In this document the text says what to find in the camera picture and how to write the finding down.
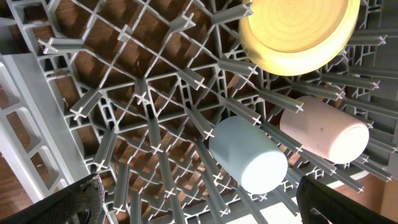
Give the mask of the pink plastic cup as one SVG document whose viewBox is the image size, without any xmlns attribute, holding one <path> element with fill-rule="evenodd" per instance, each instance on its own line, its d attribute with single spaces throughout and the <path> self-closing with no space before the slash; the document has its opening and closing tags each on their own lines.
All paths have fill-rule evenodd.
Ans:
<svg viewBox="0 0 398 224">
<path fill-rule="evenodd" d="M 358 158 L 369 142 L 369 129 L 360 120 L 311 96 L 297 99 L 302 110 L 285 110 L 280 130 L 302 147 L 335 164 Z"/>
</svg>

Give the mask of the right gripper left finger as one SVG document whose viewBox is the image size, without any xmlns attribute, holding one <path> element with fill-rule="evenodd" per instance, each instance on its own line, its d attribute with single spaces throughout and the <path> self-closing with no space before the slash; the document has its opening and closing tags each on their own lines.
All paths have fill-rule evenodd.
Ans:
<svg viewBox="0 0 398 224">
<path fill-rule="evenodd" d="M 1 220 L 1 224 L 56 224 L 74 220 L 79 223 L 98 223 L 103 203 L 101 177 L 93 173 Z"/>
</svg>

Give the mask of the yellow small bowl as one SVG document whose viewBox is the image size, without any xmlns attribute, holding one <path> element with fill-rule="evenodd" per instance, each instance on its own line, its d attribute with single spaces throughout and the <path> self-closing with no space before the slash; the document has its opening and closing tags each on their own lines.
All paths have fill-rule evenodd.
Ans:
<svg viewBox="0 0 398 224">
<path fill-rule="evenodd" d="M 282 76 L 312 72 L 346 46 L 360 0 L 248 0 L 239 20 L 241 46 L 259 68 Z"/>
</svg>

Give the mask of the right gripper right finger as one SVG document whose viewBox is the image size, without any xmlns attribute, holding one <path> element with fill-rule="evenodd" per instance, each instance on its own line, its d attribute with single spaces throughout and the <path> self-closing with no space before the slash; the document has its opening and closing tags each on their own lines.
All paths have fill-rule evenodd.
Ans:
<svg viewBox="0 0 398 224">
<path fill-rule="evenodd" d="M 296 198 L 303 224 L 397 224 L 308 176 Z"/>
</svg>

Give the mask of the blue plastic cup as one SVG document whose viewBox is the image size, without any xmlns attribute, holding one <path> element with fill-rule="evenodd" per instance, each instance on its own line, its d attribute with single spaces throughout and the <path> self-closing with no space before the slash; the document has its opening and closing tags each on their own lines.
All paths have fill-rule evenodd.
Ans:
<svg viewBox="0 0 398 224">
<path fill-rule="evenodd" d="M 232 116 L 217 124 L 209 150 L 222 168 L 251 194 L 278 187 L 287 173 L 285 154 L 257 126 Z"/>
</svg>

